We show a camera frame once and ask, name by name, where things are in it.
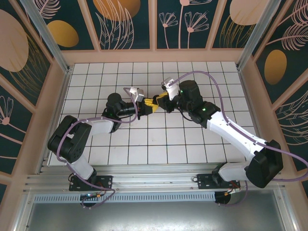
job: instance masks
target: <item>leaf illustration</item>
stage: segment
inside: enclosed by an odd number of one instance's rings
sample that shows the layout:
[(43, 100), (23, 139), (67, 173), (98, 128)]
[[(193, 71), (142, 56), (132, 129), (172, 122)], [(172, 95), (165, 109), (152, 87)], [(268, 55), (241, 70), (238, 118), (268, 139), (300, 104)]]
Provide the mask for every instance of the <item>leaf illustration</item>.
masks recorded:
[(308, 23), (308, 0), (297, 0), (291, 17), (297, 25)]
[(52, 19), (61, 8), (59, 0), (34, 0), (42, 18)]
[(279, 40), (285, 50), (299, 51), (308, 42), (308, 24), (290, 26)]

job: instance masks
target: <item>flower illustration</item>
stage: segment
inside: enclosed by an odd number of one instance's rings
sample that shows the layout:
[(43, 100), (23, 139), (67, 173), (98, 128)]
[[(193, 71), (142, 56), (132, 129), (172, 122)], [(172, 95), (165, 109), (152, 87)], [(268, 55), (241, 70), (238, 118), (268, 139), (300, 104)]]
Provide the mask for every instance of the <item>flower illustration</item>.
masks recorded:
[(180, 0), (182, 6), (201, 5), (211, 2), (212, 0)]
[[(14, 129), (16, 129), (16, 130), (18, 130), (22, 133), (26, 133), (25, 131), (15, 127), (12, 124), (10, 124), (10, 117), (11, 117), (11, 114), (12, 114), (13, 105), (14, 105), (13, 99), (8, 97), (7, 101), (5, 101), (5, 98), (3, 96), (0, 96), (0, 125), (9, 125), (12, 128), (14, 128)], [(10, 141), (13, 141), (15, 143), (22, 144), (22, 142), (15, 140), (12, 137), (6, 136), (4, 134), (0, 133), (0, 136), (8, 139)]]
[(166, 28), (169, 26), (176, 26), (179, 22), (176, 20), (176, 16), (174, 15), (174, 13), (166, 13), (166, 15), (165, 13), (160, 13), (159, 19), (164, 27), (166, 45), (167, 49), (169, 49), (167, 35), (166, 35)]
[(209, 24), (207, 22), (206, 12), (195, 13), (192, 17), (192, 12), (185, 14), (185, 23), (188, 31), (187, 48), (189, 48), (189, 38), (192, 32), (208, 30)]

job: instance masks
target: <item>botanical print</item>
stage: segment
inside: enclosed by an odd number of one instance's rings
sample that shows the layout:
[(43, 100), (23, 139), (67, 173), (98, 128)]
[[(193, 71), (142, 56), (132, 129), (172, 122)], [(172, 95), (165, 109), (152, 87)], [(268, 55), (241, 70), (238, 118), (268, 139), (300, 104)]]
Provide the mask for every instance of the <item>botanical print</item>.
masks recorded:
[(147, 0), (88, 0), (102, 50), (148, 49)]
[(212, 0), (158, 0), (157, 48), (205, 48), (216, 6)]

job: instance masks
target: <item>dark green wallpaper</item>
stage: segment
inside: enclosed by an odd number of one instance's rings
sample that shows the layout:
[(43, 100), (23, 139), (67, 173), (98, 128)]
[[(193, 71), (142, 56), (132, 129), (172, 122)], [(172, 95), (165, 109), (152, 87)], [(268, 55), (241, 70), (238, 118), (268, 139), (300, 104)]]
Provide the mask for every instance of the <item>dark green wallpaper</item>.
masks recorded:
[(292, 2), (256, 61), (272, 103), (308, 68), (308, 4), (298, 10), (299, 3)]
[(261, 36), (260, 38), (260, 41), (258, 42), (258, 44), (256, 45), (254, 51), (252, 52), (252, 55), (254, 56), (255, 53), (257, 52), (257, 50), (259, 49), (261, 43), (263, 42), (263, 38), (267, 35), (267, 33), (269, 32), (271, 26), (273, 25), (273, 23), (275, 22), (277, 16), (279, 15), (279, 12), (281, 11), (281, 8), (284, 6), (286, 0), (281, 0), (280, 4), (279, 4), (279, 7), (276, 11), (276, 13), (274, 14), (274, 16), (272, 17), (267, 29), (264, 31), (263, 35)]
[(77, 0), (35, 0), (34, 3), (61, 50), (94, 49)]
[(4, 197), (5, 190), (6, 190), (6, 185), (0, 184), (0, 205), (1, 205), (1, 201)]
[(0, 171), (11, 174), (32, 113), (0, 86)]
[[(290, 152), (308, 161), (308, 82), (276, 110), (276, 116)], [(298, 171), (307, 168), (293, 160)]]
[(150, 48), (148, 0), (120, 0), (120, 7), (116, 0), (87, 4), (102, 50)]
[(8, 1), (0, 2), (0, 20), (0, 74), (36, 105), (50, 62)]
[[(245, 4), (249, 5), (252, 2), (246, 1)], [(231, 3), (232, 0), (227, 0), (213, 48), (244, 48), (257, 23), (257, 20), (252, 25), (248, 23), (250, 14), (253, 11), (258, 11), (261, 14), (264, 9), (263, 7), (259, 8), (260, 5), (257, 5), (254, 9), (249, 8), (247, 10), (247, 5), (243, 4), (244, 1), (234, 1), (235, 7), (233, 9), (236, 9), (236, 11), (232, 12), (232, 17), (243, 18), (243, 20), (239, 20), (241, 24), (237, 24), (231, 17)]]
[(179, 38), (180, 48), (205, 48), (218, 1), (198, 3), (184, 6), (178, 0), (157, 1), (158, 49), (178, 49)]

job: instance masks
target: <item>robotic arm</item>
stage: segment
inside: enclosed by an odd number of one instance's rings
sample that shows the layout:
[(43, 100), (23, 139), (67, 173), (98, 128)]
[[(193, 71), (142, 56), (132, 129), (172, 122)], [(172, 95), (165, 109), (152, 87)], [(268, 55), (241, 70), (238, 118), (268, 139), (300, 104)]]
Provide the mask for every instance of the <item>robotic arm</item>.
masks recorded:
[[(167, 113), (178, 109), (182, 113), (187, 112), (193, 122), (219, 134), (234, 145), (245, 156), (246, 161), (218, 165), (212, 172), (213, 181), (218, 186), (223, 181), (249, 180), (257, 187), (264, 188), (282, 170), (281, 153), (256, 145), (255, 142), (235, 131), (230, 123), (257, 142), (280, 149), (280, 145), (276, 141), (266, 142), (245, 131), (233, 121), (226, 121), (220, 108), (211, 102), (203, 101), (195, 81), (183, 81), (179, 84), (179, 89), (177, 85), (171, 85), (172, 82), (173, 80), (170, 78), (164, 81), (162, 88), (166, 92), (156, 95), (152, 99), (144, 98), (141, 89), (133, 87), (130, 89), (137, 104), (138, 119), (143, 115), (147, 116), (155, 112), (158, 107), (165, 109)], [(102, 116), (119, 121), (134, 114), (133, 103), (126, 103), (122, 101), (119, 94), (112, 93), (108, 97)], [(56, 153), (60, 140), (76, 121), (77, 119), (70, 115), (64, 118), (48, 142), (48, 148), (51, 151)], [(65, 138), (60, 149), (60, 158), (65, 159), (67, 164), (83, 179), (95, 184), (97, 182), (96, 171), (82, 155), (87, 139), (90, 135), (115, 132), (119, 126), (120, 123), (109, 120), (79, 123), (70, 132), (70, 134), (74, 134), (73, 138)]]

